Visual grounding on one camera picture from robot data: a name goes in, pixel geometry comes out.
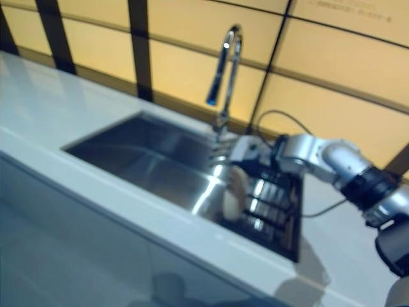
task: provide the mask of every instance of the sink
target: sink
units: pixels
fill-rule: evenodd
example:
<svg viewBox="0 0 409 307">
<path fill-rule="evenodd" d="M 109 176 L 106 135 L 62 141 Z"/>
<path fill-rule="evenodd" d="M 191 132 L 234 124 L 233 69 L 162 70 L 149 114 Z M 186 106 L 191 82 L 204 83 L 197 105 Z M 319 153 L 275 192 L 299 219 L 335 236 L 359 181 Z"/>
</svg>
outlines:
<svg viewBox="0 0 409 307">
<path fill-rule="evenodd" d="M 210 167 L 210 145 L 204 136 L 141 113 L 66 151 L 194 214 L 215 219 L 226 174 L 222 166 Z"/>
<path fill-rule="evenodd" d="M 247 208 L 237 222 L 222 216 L 229 166 L 210 167 L 204 136 L 148 113 L 65 151 L 192 214 L 220 224 L 293 261 L 298 260 L 300 180 L 272 174 L 250 179 Z"/>
</svg>

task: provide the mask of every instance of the countertop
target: countertop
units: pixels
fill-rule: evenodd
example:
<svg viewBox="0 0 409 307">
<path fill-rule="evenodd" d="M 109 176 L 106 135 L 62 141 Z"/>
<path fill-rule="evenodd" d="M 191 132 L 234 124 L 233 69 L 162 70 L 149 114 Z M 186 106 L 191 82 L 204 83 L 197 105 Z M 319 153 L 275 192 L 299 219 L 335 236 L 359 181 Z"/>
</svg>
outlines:
<svg viewBox="0 0 409 307">
<path fill-rule="evenodd" d="M 313 306 L 309 300 L 317 297 L 324 306 L 383 306 L 396 277 L 376 253 L 376 231 L 364 226 L 353 205 L 302 221 L 300 263 L 294 265 L 61 149 L 141 111 L 197 133 L 206 133 L 207 124 L 4 52 L 0 57 L 0 150 L 5 154 L 235 283 L 294 306 Z M 341 198 L 327 184 L 305 178 L 304 212 Z"/>
</svg>

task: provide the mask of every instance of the faucet spout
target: faucet spout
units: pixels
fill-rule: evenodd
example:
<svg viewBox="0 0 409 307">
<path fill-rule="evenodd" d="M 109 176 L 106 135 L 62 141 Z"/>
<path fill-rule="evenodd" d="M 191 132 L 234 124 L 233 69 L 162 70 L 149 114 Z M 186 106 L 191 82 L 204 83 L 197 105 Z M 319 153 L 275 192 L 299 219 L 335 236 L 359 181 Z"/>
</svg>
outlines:
<svg viewBox="0 0 409 307">
<path fill-rule="evenodd" d="M 218 133 L 221 133 L 224 130 L 224 127 L 227 125 L 227 122 L 229 120 L 230 100 L 231 95 L 233 93 L 233 87 L 235 85 L 237 68 L 240 61 L 240 53 L 242 51 L 243 44 L 242 28 L 238 24 L 235 24 L 233 27 L 230 28 L 222 42 L 222 48 L 219 55 L 219 62 L 217 63 L 216 73 L 213 78 L 212 85 L 210 86 L 209 94 L 206 99 L 207 104 L 211 106 L 217 105 L 217 98 L 219 96 L 224 70 L 226 68 L 226 63 L 228 61 L 230 48 L 233 44 L 234 49 L 232 67 L 228 82 L 228 88 L 226 92 L 226 98 L 224 100 L 224 107 L 222 111 L 217 115 L 216 121 L 213 124 L 214 131 Z"/>
</svg>

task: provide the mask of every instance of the dish rack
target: dish rack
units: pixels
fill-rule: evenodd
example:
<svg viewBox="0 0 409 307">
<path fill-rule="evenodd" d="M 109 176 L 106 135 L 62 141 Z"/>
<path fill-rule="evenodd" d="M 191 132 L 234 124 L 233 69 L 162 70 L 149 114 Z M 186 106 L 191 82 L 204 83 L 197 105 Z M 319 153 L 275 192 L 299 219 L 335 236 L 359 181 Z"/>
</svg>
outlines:
<svg viewBox="0 0 409 307">
<path fill-rule="evenodd" d="M 298 262 L 301 234 L 302 179 L 271 171 L 251 177 L 245 210 L 238 221 L 222 226 Z"/>
</svg>

